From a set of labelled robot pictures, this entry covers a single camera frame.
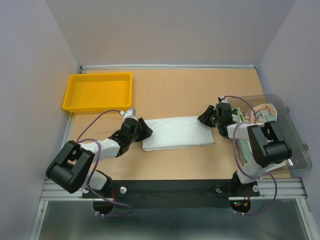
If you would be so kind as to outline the white terry towel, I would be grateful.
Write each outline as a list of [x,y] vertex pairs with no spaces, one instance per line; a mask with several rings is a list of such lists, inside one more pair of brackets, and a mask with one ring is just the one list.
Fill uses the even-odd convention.
[[215,141],[209,126],[197,116],[150,119],[145,121],[153,131],[142,141],[146,152],[212,146]]

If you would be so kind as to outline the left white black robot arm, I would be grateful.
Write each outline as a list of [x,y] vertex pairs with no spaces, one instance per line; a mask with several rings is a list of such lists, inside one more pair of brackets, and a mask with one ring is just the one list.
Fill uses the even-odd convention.
[[91,143],[70,140],[58,152],[45,175],[73,194],[84,188],[90,176],[91,164],[106,158],[117,158],[126,153],[134,142],[141,142],[153,134],[143,118],[126,118],[119,130],[110,137]]

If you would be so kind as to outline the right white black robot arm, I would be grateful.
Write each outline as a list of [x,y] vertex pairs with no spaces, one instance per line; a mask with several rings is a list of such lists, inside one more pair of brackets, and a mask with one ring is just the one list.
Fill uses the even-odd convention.
[[[250,184],[260,179],[268,167],[280,164],[292,156],[292,148],[277,121],[245,123],[236,121],[229,103],[220,102],[209,105],[198,121],[210,128],[217,128],[218,133],[232,140],[233,155],[238,170],[234,172],[227,191],[233,195],[242,195]],[[249,141],[251,158],[241,166],[237,154],[236,140]]]

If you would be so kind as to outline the orange and green printed towel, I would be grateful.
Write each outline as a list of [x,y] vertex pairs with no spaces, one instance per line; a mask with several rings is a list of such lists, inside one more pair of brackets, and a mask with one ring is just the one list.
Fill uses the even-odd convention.
[[[278,113],[275,106],[271,103],[265,103],[257,105],[253,108],[257,120],[254,116],[254,113],[249,109],[246,113],[242,113],[239,107],[236,107],[232,110],[232,117],[236,123],[244,122],[247,124],[254,123],[266,123],[271,121],[277,121]],[[241,157],[242,164],[246,164],[252,158],[252,150],[250,142],[245,139],[237,139],[236,143],[239,148],[239,154]]]

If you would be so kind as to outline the yellow plastic tray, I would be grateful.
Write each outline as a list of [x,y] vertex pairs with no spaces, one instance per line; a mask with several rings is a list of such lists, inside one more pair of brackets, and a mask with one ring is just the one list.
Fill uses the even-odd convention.
[[62,109],[75,114],[126,111],[132,106],[132,92],[133,74],[130,72],[72,74]]

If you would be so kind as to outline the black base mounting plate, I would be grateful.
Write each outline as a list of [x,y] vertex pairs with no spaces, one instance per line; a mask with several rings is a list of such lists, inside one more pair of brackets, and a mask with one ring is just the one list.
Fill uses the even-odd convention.
[[258,183],[233,186],[230,179],[114,180],[97,193],[136,209],[228,208],[229,199],[258,197]]

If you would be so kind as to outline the clear plastic storage bin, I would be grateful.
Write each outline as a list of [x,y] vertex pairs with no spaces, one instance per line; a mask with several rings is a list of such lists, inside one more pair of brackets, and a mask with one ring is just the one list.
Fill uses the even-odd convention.
[[248,110],[252,110],[255,120],[257,120],[257,115],[254,111],[255,106],[261,104],[273,104],[277,111],[277,123],[291,146],[292,156],[282,163],[270,164],[266,168],[266,171],[273,175],[281,175],[285,177],[290,175],[294,179],[302,178],[308,173],[312,168],[312,162],[307,153],[308,149],[303,144],[295,125],[292,122],[289,115],[289,108],[284,105],[279,96],[274,94],[241,96],[237,98],[229,96],[227,100],[232,109],[240,108],[243,114]]

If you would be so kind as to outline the aluminium rail back edge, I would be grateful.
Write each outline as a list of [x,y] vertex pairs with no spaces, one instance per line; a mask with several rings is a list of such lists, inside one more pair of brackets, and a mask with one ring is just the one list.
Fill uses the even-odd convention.
[[257,69],[254,64],[109,64],[109,65],[83,65],[79,72],[85,74],[93,70],[177,70],[177,69]]

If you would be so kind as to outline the aluminium frame rail front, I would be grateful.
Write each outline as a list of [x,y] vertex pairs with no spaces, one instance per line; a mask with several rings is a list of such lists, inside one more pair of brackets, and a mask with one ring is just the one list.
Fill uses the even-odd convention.
[[232,190],[229,179],[206,180],[114,180],[117,199],[127,198],[129,194],[157,197],[181,197],[190,194],[202,196],[212,194],[218,198],[240,199],[250,191],[252,199],[306,199],[307,192],[301,179],[262,179]]

